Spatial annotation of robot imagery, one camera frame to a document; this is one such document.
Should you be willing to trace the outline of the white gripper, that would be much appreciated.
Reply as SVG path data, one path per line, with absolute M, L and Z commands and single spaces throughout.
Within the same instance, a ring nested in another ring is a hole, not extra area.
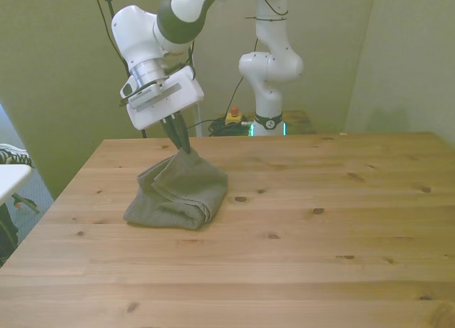
M 179 112 L 203 100 L 204 93 L 187 65 L 161 84 L 150 85 L 128 98 L 127 113 L 137 130 L 161 121 L 164 132 L 177 149 L 191 153 L 188 129 Z

